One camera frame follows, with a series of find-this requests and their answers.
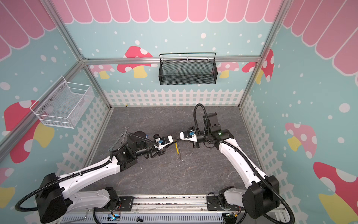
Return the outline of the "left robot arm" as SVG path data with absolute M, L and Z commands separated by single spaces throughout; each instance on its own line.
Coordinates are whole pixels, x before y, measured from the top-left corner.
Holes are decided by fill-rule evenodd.
M 15 210 L 18 212 L 37 211 L 42 224 L 51 223 L 67 212 L 89 207 L 109 211 L 119 209 L 120 198 L 112 187 L 98 191 L 81 190 L 105 177 L 120 173 L 138 162 L 140 156 L 154 158 L 176 143 L 171 135 L 146 137 L 144 132 L 128 133 L 127 140 L 118 148 L 111 148 L 106 159 L 85 167 L 77 172 L 60 176 L 51 173 L 44 177 L 40 187 L 20 199 Z

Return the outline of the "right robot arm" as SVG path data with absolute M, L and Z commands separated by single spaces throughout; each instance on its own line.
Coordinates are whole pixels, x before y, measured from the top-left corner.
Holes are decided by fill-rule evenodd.
M 280 195 L 280 183 L 275 176 L 266 175 L 241 150 L 230 131 L 222 129 L 216 113 L 207 113 L 203 104 L 198 103 L 193 111 L 194 127 L 180 133 L 183 141 L 191 141 L 194 147 L 200 143 L 211 144 L 233 165 L 245 183 L 246 191 L 226 188 L 221 196 L 224 203 L 244 208 L 244 214 L 252 219 L 265 217 L 274 224 L 280 221 L 268 215 L 282 205 L 288 216 L 289 224 L 295 223 L 295 216 L 284 198 Z

